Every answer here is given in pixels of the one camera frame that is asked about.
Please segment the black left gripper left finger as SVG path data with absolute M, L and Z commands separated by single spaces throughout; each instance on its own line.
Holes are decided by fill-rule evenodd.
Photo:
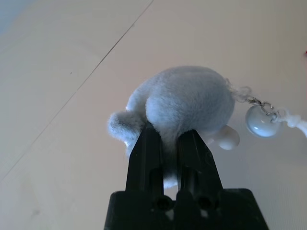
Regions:
M 130 154 L 125 190 L 162 192 L 162 155 L 160 135 L 148 122 Z

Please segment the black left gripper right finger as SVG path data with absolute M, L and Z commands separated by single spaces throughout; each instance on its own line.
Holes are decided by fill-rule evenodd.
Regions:
M 177 141 L 177 170 L 179 190 L 218 192 L 223 188 L 213 155 L 195 130 Z

